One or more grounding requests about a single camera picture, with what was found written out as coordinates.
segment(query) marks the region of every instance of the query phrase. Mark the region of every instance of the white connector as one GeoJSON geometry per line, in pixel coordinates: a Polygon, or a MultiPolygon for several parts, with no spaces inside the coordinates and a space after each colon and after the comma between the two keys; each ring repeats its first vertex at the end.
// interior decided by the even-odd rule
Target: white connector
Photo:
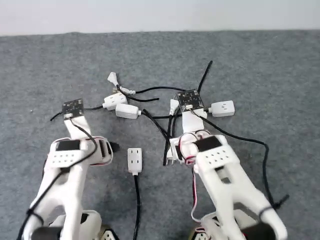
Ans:
{"type": "Polygon", "coordinates": [[[110,72],[107,80],[110,82],[110,83],[113,83],[113,85],[116,87],[117,85],[119,85],[118,83],[118,80],[117,80],[117,74],[115,72],[110,72]]]}
{"type": "Polygon", "coordinates": [[[128,169],[132,175],[138,175],[142,171],[142,149],[128,148],[128,169]]]}
{"type": "Polygon", "coordinates": [[[175,100],[175,99],[170,99],[170,112],[169,112],[169,115],[173,116],[178,107],[179,107],[179,101],[175,100]]]}
{"type": "Polygon", "coordinates": [[[127,104],[127,98],[125,95],[123,95],[121,92],[112,94],[110,96],[107,96],[104,99],[104,103],[102,104],[102,106],[105,109],[108,109],[109,111],[111,110],[115,110],[117,104],[127,104]]]}
{"type": "Polygon", "coordinates": [[[234,101],[232,100],[212,103],[208,110],[214,117],[233,116],[236,111],[234,101]]]}
{"type": "MultiPolygon", "coordinates": [[[[112,83],[115,87],[117,87],[119,85],[118,83],[118,79],[117,79],[117,74],[115,72],[110,72],[107,80],[112,83]]],[[[133,94],[136,94],[136,91],[134,90],[130,90],[128,88],[125,88],[125,87],[122,87],[119,85],[119,88],[126,94],[129,94],[129,95],[133,95],[133,94]]]]}
{"type": "Polygon", "coordinates": [[[118,103],[115,108],[115,115],[125,119],[137,119],[141,111],[137,106],[118,103]]]}

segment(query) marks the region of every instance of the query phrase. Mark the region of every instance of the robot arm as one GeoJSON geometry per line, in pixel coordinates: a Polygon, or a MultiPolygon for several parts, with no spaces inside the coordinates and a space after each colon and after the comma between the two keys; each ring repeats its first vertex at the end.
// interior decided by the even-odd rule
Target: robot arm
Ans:
{"type": "Polygon", "coordinates": [[[200,220],[211,239],[258,239],[244,235],[245,229],[261,227],[258,215],[266,208],[270,209],[263,213],[261,220],[265,223],[263,226],[272,232],[272,237],[266,239],[287,239],[283,222],[264,194],[250,181],[238,156],[223,135],[211,135],[207,130],[197,130],[172,138],[170,143],[173,160],[187,165],[194,164],[194,172],[199,174],[216,208],[216,212],[200,220]],[[236,209],[235,206],[239,204],[246,210],[236,209]]]}
{"type": "Polygon", "coordinates": [[[63,106],[68,107],[64,111],[64,123],[70,138],[58,139],[50,146],[43,179],[30,208],[33,208],[39,198],[41,200],[24,226],[25,240],[51,239],[48,235],[54,235],[55,238],[52,239],[88,240],[95,239],[100,231],[102,220],[95,211],[88,214],[90,221],[87,221],[87,224],[92,223],[90,227],[87,227],[86,231],[81,229],[85,227],[85,224],[81,224],[81,199],[89,165],[111,163],[112,148],[108,140],[102,136],[92,137],[95,142],[89,138],[91,131],[83,116],[81,99],[66,102],[63,106]],[[65,216],[60,216],[60,224],[57,224],[58,220],[54,221],[52,226],[42,227],[43,222],[40,220],[45,221],[57,206],[63,206],[65,211],[65,216]]]}

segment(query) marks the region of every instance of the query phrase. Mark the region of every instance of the white wall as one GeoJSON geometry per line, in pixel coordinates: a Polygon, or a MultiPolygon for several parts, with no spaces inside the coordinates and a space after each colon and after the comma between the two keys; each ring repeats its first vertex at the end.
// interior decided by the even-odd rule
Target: white wall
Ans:
{"type": "Polygon", "coordinates": [[[0,0],[0,35],[320,29],[320,0],[0,0]]]}

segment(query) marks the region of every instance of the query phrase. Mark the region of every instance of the black cable end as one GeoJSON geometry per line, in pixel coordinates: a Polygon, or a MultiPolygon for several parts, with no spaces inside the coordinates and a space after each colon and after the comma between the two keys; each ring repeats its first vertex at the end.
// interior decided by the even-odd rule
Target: black cable end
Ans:
{"type": "Polygon", "coordinates": [[[281,208],[281,206],[290,198],[289,194],[286,194],[283,198],[280,199],[280,201],[276,202],[273,206],[275,210],[281,208]]]}

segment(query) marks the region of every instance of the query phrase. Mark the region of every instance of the gray carpet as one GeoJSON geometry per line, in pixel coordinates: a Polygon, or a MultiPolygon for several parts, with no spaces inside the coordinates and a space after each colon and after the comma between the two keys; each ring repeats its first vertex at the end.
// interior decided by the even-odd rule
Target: gray carpet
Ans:
{"type": "MultiPolygon", "coordinates": [[[[213,65],[202,100],[207,105],[234,100],[236,107],[235,116],[209,119],[231,133],[269,143],[267,174],[274,198],[290,194],[278,211],[289,239],[320,240],[320,31],[0,37],[0,238],[17,237],[39,189],[51,142],[68,136],[61,117],[49,122],[63,102],[84,98],[85,107],[101,104],[112,92],[106,81],[111,71],[130,89],[196,88],[209,60],[213,65]]],[[[160,101],[131,103],[166,115],[174,94],[152,91],[139,97],[158,96],[160,101]]],[[[112,165],[89,169],[84,208],[97,210],[121,240],[132,238],[136,192],[126,152],[141,147],[138,239],[187,239],[196,226],[190,217],[191,171],[178,164],[162,167],[164,140],[153,123],[144,116],[120,119],[104,109],[86,112],[86,118],[93,134],[118,142],[121,150],[112,165]]],[[[181,122],[177,125],[180,134],[181,122]]],[[[228,140],[252,182],[264,191],[263,147],[228,140]]],[[[201,217],[214,206],[197,183],[195,215],[201,217]]]]}

